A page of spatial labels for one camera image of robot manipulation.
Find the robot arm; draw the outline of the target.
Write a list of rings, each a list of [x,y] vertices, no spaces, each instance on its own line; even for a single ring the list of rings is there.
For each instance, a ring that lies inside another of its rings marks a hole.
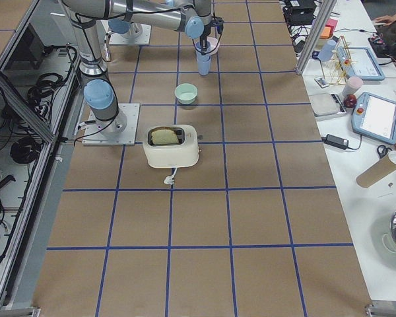
[[[108,20],[108,26],[113,33],[120,34],[127,39],[137,38],[143,33],[143,28],[140,24],[127,22],[118,18]]]
[[[125,130],[127,117],[121,111],[116,93],[108,78],[96,23],[106,20],[130,27],[146,24],[183,32],[205,44],[213,26],[210,1],[63,1],[73,27],[81,55],[80,71],[85,80],[84,99],[95,115],[99,133],[119,135]]]

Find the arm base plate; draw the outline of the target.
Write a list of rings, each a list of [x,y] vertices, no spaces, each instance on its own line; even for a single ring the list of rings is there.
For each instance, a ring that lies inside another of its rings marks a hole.
[[[86,126],[86,137],[82,139],[84,146],[120,146],[134,145],[139,119],[139,103],[119,103],[119,114],[115,121],[104,131],[103,122]]]
[[[149,45],[151,26],[146,24],[132,24],[128,32],[121,34],[110,27],[109,44],[111,46],[140,46]]]

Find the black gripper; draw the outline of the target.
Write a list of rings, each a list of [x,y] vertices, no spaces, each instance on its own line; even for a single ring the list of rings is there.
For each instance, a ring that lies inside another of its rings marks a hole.
[[[199,50],[201,52],[201,55],[206,55],[207,50],[209,49],[209,44],[207,43],[208,35],[209,33],[207,31],[204,31],[199,37]]]

